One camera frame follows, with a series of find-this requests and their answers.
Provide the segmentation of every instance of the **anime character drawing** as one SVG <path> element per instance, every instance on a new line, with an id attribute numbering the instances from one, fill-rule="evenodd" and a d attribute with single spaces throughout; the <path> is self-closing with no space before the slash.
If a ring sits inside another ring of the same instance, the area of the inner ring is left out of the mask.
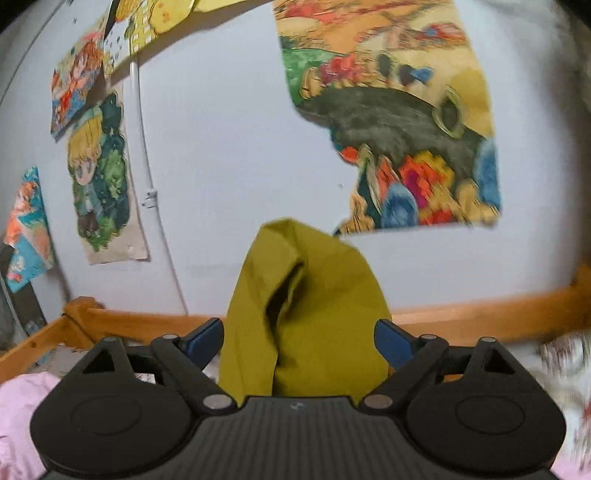
<path id="1" fill-rule="evenodd" d="M 102 67 L 105 21 L 82 37 L 54 70 L 51 80 L 53 115 L 51 134 L 56 136 L 86 104 L 89 90 Z"/>
<path id="2" fill-rule="evenodd" d="M 103 216 L 103 207 L 92 183 L 101 154 L 102 133 L 102 115 L 98 109 L 96 116 L 89 118 L 74 132 L 68 146 L 68 165 L 79 186 L 74 193 L 78 231 L 85 235 L 99 230 L 98 220 Z"/>
<path id="3" fill-rule="evenodd" d="M 37 168 L 23 177 L 4 243 L 14 248 L 7 272 L 7 285 L 13 292 L 55 264 Z"/>
<path id="4" fill-rule="evenodd" d="M 95 252 L 108 249 L 129 221 L 121 122 L 122 108 L 113 92 L 75 123 L 68 143 L 77 230 Z"/>

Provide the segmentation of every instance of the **metal screw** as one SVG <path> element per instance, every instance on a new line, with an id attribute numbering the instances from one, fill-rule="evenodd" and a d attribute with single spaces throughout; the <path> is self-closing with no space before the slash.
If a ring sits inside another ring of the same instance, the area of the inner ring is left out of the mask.
<path id="1" fill-rule="evenodd" d="M 390 408 L 394 401 L 387 395 L 376 393 L 365 397 L 363 403 L 365 403 L 366 407 L 374 410 L 385 410 L 386 408 Z"/>
<path id="2" fill-rule="evenodd" d="M 209 410 L 223 410 L 232 405 L 232 399 L 224 393 L 208 395 L 203 399 L 203 405 Z"/>

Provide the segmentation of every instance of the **ribbed plastic surface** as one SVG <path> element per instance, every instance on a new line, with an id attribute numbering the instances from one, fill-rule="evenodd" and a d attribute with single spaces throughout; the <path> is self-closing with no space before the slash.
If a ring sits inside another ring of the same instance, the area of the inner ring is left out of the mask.
<path id="1" fill-rule="evenodd" d="M 46 476 L 46 480 L 69 478 L 54 472 Z M 347 398 L 251 398 L 233 415 L 205 420 L 175 458 L 128 478 L 452 480 L 474 477 L 450 472 L 423 458 L 405 441 L 392 420 L 359 413 Z M 553 480 L 555 477 L 548 470 L 540 470 L 521 478 Z"/>

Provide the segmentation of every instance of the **anime poster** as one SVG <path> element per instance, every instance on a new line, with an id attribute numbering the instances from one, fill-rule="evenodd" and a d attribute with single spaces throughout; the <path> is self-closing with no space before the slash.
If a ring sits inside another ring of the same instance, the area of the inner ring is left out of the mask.
<path id="1" fill-rule="evenodd" d="M 103 15 L 76 42 L 53 71 L 51 80 L 51 134 L 55 137 L 86 104 L 88 92 L 102 67 Z"/>
<path id="2" fill-rule="evenodd" d="M 358 169 L 337 234 L 497 220 L 488 90 L 452 0 L 275 0 L 274 13 L 294 104 Z"/>
<path id="3" fill-rule="evenodd" d="M 92 264 L 148 258 L 129 171 L 121 93 L 74 124 L 68 143 L 78 234 Z"/>
<path id="4" fill-rule="evenodd" d="M 22 177 L 4 243 L 14 249 L 6 277 L 6 284 L 13 293 L 56 264 L 36 167 L 27 170 Z"/>
<path id="5" fill-rule="evenodd" d="M 195 0 L 113 0 L 105 29 L 105 76 L 182 22 Z"/>

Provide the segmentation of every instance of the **cable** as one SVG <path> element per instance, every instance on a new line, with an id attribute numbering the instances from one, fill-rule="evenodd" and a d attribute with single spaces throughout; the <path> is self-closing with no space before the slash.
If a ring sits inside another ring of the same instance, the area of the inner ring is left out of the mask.
<path id="1" fill-rule="evenodd" d="M 144 133 L 144 121 L 142 116 L 142 104 L 141 104 L 141 97 L 139 95 L 139 65 L 137 58 L 131 60 L 129 64 L 129 79 L 131 81 L 131 91 L 133 94 L 133 100 L 135 102 L 135 114 L 137 116 L 136 120 L 138 122 L 138 130 L 140 134 L 140 143 L 141 143 L 141 156 L 144 160 L 146 171 L 148 172 L 148 180 L 150 183 L 149 190 L 154 190 L 154 182 L 152 180 L 152 172 L 150 170 L 150 161 L 148 160 L 148 150 L 146 147 L 146 140 L 145 140 L 145 133 Z M 185 302 L 185 298 L 183 295 L 183 291 L 181 289 L 180 282 L 178 280 L 177 271 L 174 268 L 173 256 L 170 253 L 170 248 L 168 247 L 168 241 L 166 238 L 166 234 L 164 233 L 164 225 L 162 224 L 162 217 L 160 216 L 160 208 L 158 207 L 158 202 L 156 201 L 154 208 L 156 209 L 156 216 L 158 217 L 158 224 L 160 226 L 160 234 L 162 235 L 162 239 L 164 242 L 164 248 L 166 250 L 166 256 L 168 259 L 168 264 L 170 265 L 170 269 L 173 272 L 174 282 L 177 286 L 178 296 L 180 301 L 183 305 L 183 309 L 185 315 L 189 314 L 189 310 L 187 308 L 187 303 Z"/>

